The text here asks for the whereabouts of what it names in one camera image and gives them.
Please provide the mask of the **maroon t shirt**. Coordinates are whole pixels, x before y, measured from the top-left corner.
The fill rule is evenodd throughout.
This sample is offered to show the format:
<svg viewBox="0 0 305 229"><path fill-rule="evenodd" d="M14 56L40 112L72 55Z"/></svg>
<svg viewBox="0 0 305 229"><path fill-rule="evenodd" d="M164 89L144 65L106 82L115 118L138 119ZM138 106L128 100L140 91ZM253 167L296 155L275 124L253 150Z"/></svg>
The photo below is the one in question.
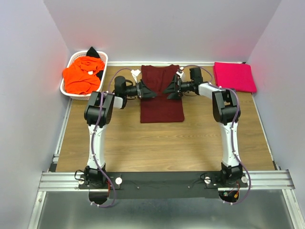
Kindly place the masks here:
<svg viewBox="0 0 305 229"><path fill-rule="evenodd" d="M170 85L178 69L178 65L169 65L166 67L141 66L144 84L157 94L155 98L141 100L141 123L184 121L182 100L168 99L168 94L164 93L164 90Z"/></svg>

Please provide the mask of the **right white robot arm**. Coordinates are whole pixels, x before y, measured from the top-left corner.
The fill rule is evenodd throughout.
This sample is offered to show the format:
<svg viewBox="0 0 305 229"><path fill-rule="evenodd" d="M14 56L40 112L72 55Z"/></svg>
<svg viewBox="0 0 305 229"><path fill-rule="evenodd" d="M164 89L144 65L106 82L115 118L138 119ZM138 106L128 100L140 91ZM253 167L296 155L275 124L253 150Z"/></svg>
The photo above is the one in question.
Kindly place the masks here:
<svg viewBox="0 0 305 229"><path fill-rule="evenodd" d="M190 81L184 81L184 68L174 74L172 81L163 91L168 99L179 99L184 92L194 92L212 100L214 120L221 129L223 158L219 175L220 183L230 187L243 176L243 165L238 151L237 127L241 114L237 93L231 88L215 86L204 81L203 67L189 65Z"/></svg>

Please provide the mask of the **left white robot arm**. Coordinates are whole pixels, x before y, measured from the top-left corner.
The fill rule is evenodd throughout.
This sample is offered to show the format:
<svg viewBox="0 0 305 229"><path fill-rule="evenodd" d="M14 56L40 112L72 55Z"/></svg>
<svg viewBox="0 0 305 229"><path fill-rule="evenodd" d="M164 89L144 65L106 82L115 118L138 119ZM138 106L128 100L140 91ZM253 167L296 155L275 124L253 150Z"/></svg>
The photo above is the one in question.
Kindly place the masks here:
<svg viewBox="0 0 305 229"><path fill-rule="evenodd" d="M94 188L105 186L118 188L122 179L115 183L115 178L111 178L105 171L104 143L105 133L112 118L114 108L123 109L127 104L128 97L139 99L155 98L156 92L149 89L143 80L137 83L127 83L131 81L123 76L114 78L114 91L92 92L84 111L84 119L88 125L90 145L87 166L84 175L79 183Z"/></svg>

